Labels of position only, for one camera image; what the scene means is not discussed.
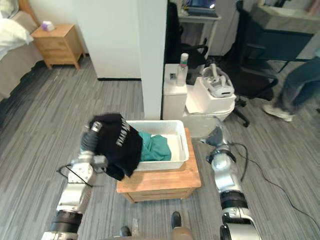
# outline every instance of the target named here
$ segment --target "baseboard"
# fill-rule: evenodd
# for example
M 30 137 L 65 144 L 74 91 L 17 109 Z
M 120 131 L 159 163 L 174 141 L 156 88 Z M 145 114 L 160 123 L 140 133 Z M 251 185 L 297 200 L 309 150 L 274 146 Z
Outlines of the baseboard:
M 98 77 L 98 81 L 141 81 L 141 78 L 109 78 L 109 77 Z

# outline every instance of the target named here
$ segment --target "white box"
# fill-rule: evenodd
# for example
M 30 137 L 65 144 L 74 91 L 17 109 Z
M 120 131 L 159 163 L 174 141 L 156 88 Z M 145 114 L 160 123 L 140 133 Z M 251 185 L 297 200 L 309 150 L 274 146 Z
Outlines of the white box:
M 202 82 L 202 77 L 197 77 L 192 87 L 188 86 L 186 107 L 189 113 L 216 113 L 227 111 L 235 102 L 236 95 L 229 97 L 213 97 Z
M 127 121 L 138 132 L 161 135 L 167 138 L 171 150 L 170 161 L 141 161 L 136 171 L 178 169 L 189 159 L 185 127 L 180 120 Z
M 166 64 L 163 83 L 163 115 L 164 120 L 179 120 L 185 111 L 187 100 L 187 85 L 177 86 L 176 79 L 170 79 L 170 74 L 176 74 L 179 64 Z
M 192 138 L 203 138 L 208 136 L 215 128 L 217 117 L 221 121 L 225 120 L 226 117 L 234 110 L 235 102 L 231 104 L 231 107 L 225 111 L 218 111 L 212 113 L 189 113 L 187 110 L 184 111 L 182 121 L 186 128 L 190 131 Z

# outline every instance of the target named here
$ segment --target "white pillar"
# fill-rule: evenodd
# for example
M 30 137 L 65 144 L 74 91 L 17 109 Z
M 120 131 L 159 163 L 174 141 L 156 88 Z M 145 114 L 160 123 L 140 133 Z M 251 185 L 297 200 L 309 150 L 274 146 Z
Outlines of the white pillar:
M 166 42 L 167 0 L 136 0 L 145 120 L 159 120 Z

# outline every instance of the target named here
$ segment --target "wooden drawer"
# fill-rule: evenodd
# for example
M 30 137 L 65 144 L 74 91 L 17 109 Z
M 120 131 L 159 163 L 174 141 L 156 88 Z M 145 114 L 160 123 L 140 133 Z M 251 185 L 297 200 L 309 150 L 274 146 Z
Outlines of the wooden drawer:
M 35 38 L 34 43 L 41 52 L 43 50 L 68 50 L 64 39 L 59 37 Z
M 188 194 L 189 188 L 162 189 L 152 191 L 129 192 L 134 202 L 153 201 L 162 199 L 182 199 Z
M 52 60 L 72 61 L 73 58 L 67 50 L 49 49 L 41 50 L 41 54 L 45 60 L 52 62 Z

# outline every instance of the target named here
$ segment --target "white plastic bin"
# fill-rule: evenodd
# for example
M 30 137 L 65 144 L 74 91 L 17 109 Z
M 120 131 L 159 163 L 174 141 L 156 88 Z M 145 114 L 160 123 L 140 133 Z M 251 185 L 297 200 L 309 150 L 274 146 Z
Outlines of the white plastic bin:
M 218 111 L 212 113 L 188 113 L 184 111 L 182 121 L 186 128 L 189 128 L 190 136 L 192 138 L 202 138 L 208 136 L 215 128 L 217 117 L 221 121 L 234 110 L 235 102 L 231 104 L 231 107 L 225 111 Z
M 142 161 L 136 171 L 155 171 L 178 169 L 189 159 L 189 150 L 185 127 L 180 120 L 127 121 L 139 132 L 161 135 L 167 138 L 171 150 L 170 161 Z

